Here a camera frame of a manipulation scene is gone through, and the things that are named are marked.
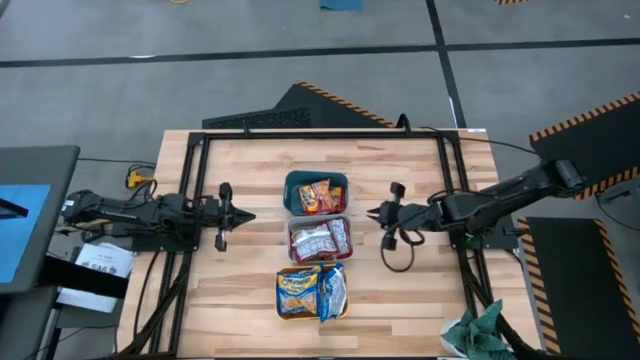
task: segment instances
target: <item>black mat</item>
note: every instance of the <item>black mat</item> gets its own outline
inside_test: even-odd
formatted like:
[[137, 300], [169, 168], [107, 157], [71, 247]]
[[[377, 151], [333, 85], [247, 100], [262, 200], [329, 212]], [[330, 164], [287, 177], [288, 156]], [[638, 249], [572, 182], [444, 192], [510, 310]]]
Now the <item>black mat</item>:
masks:
[[586, 180], [584, 199], [636, 177], [640, 166], [640, 93], [533, 133], [529, 141], [545, 160], [575, 163]]
[[394, 127], [391, 121], [341, 99], [305, 81], [297, 81], [276, 105], [276, 109], [307, 106], [321, 107], [325, 128], [385, 128]]
[[202, 120], [203, 129], [290, 129], [321, 127], [317, 105], [254, 111]]
[[518, 220], [546, 348], [580, 358], [640, 359], [640, 326], [604, 224]]

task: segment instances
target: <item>white paper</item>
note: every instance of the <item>white paper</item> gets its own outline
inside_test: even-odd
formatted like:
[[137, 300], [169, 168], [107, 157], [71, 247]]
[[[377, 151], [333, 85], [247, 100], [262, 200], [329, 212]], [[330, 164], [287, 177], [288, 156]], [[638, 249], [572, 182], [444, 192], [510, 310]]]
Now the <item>white paper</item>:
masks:
[[[85, 244], [76, 265], [126, 278], [133, 266], [133, 253], [107, 243], [98, 246]], [[110, 313], [116, 305], [116, 299], [85, 291], [62, 289], [58, 295], [58, 303]]]

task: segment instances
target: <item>orange snack bag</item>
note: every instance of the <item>orange snack bag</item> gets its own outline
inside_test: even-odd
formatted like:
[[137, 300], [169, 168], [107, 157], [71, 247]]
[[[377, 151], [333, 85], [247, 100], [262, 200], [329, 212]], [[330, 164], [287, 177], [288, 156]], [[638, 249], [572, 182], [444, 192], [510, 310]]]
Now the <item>orange snack bag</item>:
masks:
[[329, 179], [301, 186], [298, 195], [306, 215], [330, 214], [335, 209], [329, 190]]

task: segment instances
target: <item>yellow black striped edge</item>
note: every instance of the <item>yellow black striped edge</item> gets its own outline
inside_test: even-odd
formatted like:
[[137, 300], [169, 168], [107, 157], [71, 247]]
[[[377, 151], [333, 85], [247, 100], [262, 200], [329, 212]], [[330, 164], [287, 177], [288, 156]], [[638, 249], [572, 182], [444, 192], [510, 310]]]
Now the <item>yellow black striped edge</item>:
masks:
[[496, 0], [498, 5], [520, 4], [529, 0]]
[[386, 120], [386, 119], [382, 118], [381, 116], [378, 116], [378, 115], [376, 115], [374, 113], [366, 111], [365, 109], [361, 108], [360, 106], [354, 105], [354, 104], [352, 104], [352, 103], [350, 103], [350, 102], [348, 102], [348, 101], [346, 101], [344, 99], [341, 99], [341, 98], [331, 94], [328, 91], [322, 90], [319, 87], [316, 87], [316, 86], [313, 86], [312, 84], [309, 84], [306, 81], [296, 81], [295, 84], [296, 85], [300, 85], [300, 86], [304, 86], [307, 89], [309, 89], [309, 90], [311, 90], [313, 92], [316, 92], [316, 93], [326, 97], [329, 100], [335, 101], [338, 104], [343, 105], [343, 106], [345, 106], [345, 107], [347, 107], [347, 108], [349, 108], [349, 109], [351, 109], [351, 110], [353, 110], [353, 111], [355, 111], [357, 113], [360, 113], [361, 115], [364, 115], [364, 116], [370, 118], [371, 120], [377, 121], [380, 124], [385, 125], [386, 127], [390, 127], [390, 128], [395, 127], [395, 125], [391, 121], [388, 121], [388, 120]]
[[600, 181], [600, 184], [593, 184], [592, 186], [584, 189], [582, 193], [575, 196], [576, 200], [584, 200], [591, 195], [595, 195], [597, 193], [604, 192], [608, 188], [621, 183], [623, 181], [627, 181], [629, 179], [633, 179], [637, 177], [639, 174], [638, 166], [634, 166], [631, 169], [627, 169], [616, 176], [612, 176], [609, 179], [605, 179]]
[[543, 129], [542, 131], [536, 131], [533, 134], [529, 135], [529, 143], [533, 145], [534, 142], [543, 139], [547, 136], [551, 136], [553, 134], [557, 134], [563, 130], [566, 130], [572, 126], [576, 126], [580, 123], [583, 123], [587, 120], [593, 119], [595, 117], [598, 117], [608, 111], [617, 109], [621, 106], [627, 105], [629, 103], [632, 103], [636, 100], [640, 100], [640, 92], [635, 92], [632, 93], [630, 95], [624, 96], [618, 100], [614, 100], [608, 104], [602, 105], [600, 107], [597, 107], [593, 110], [589, 110], [585, 113], [582, 113], [578, 116], [574, 116], [571, 119], [568, 119], [564, 122], [558, 123], [556, 125], [552, 125], [551, 127], [548, 127], [546, 129]]
[[[585, 121], [596, 118], [608, 111], [625, 106], [636, 100], [640, 100], [640, 92], [635, 92], [630, 95], [624, 96], [618, 100], [612, 101], [608, 104], [602, 105], [593, 110], [589, 110], [585, 113], [574, 116], [571, 119], [568, 119], [564, 122], [561, 122], [559, 124], [543, 129], [542, 131], [534, 132], [533, 134], [529, 135], [529, 143], [533, 145], [533, 143], [535, 143], [536, 141], [539, 141], [547, 136], [552, 136], [554, 134], [560, 133], [561, 131], [569, 129], [572, 126], [576, 126]], [[627, 181], [636, 176], [638, 176], [638, 167], [634, 166], [633, 168], [626, 169], [625, 171], [615, 176], [612, 176], [609, 179], [604, 179], [600, 181], [599, 184], [593, 184], [592, 186], [584, 189], [582, 193], [576, 195], [575, 198], [576, 200], [584, 200], [589, 196], [595, 195], [597, 193], [601, 193], [606, 189], [612, 187], [613, 185], [616, 185], [623, 181]]]
[[609, 256], [609, 260], [611, 262], [611, 268], [613, 269], [613, 274], [616, 277], [616, 281], [618, 282], [618, 289], [620, 289], [620, 295], [622, 295], [622, 300], [624, 301], [624, 304], [627, 307], [627, 313], [631, 318], [633, 329], [636, 331], [636, 339], [638, 340], [638, 343], [640, 343], [640, 323], [638, 323], [638, 316], [636, 315], [635, 310], [633, 310], [633, 304], [631, 303], [631, 296], [629, 295], [627, 286], [624, 284], [624, 278], [622, 277], [622, 271], [620, 270], [620, 266], [618, 265], [618, 259], [616, 258], [616, 254], [613, 251], [613, 246], [611, 246], [611, 241], [609, 241], [609, 234], [607, 233], [607, 228], [604, 226], [604, 223], [602, 221], [600, 220], [593, 220], [593, 221], [598, 226], [598, 230], [600, 231], [600, 236], [602, 237], [602, 242], [604, 243], [604, 246], [607, 249], [607, 255]]
[[529, 271], [529, 278], [531, 279], [531, 287], [533, 289], [533, 297], [538, 311], [538, 319], [540, 319], [540, 328], [542, 329], [542, 336], [544, 337], [544, 345], [548, 353], [560, 354], [558, 334], [556, 333], [553, 316], [551, 315], [551, 308], [549, 307], [549, 302], [547, 300], [547, 292], [544, 287], [544, 281], [542, 280], [540, 263], [538, 262], [535, 243], [530, 233], [529, 222], [526, 218], [518, 219], [518, 227], [527, 231], [527, 233], [521, 237], [522, 249], [524, 250], [524, 256], [527, 261], [527, 270]]

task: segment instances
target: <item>blue snack bag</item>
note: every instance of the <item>blue snack bag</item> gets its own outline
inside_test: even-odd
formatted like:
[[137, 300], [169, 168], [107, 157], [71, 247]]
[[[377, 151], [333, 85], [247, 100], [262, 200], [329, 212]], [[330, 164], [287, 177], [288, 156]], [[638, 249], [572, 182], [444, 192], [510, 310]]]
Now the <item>blue snack bag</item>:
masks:
[[347, 302], [347, 285], [344, 281], [344, 266], [336, 266], [322, 279], [320, 290], [320, 323], [337, 319]]

